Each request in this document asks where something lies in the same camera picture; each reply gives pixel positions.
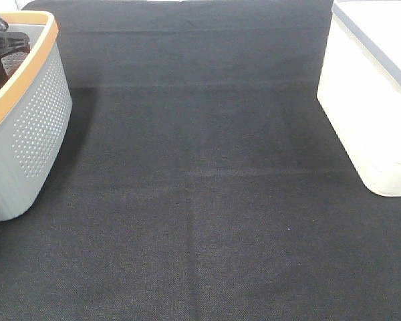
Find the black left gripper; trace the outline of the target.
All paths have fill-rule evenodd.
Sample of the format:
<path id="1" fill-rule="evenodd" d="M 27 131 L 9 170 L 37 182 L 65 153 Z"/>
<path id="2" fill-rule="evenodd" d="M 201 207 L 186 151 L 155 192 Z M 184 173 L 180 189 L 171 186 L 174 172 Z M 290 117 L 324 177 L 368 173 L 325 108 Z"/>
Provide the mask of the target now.
<path id="1" fill-rule="evenodd" d="M 11 54 L 31 51 L 29 36 L 23 32 L 8 31 L 8 23 L 0 17 L 0 61 Z"/>

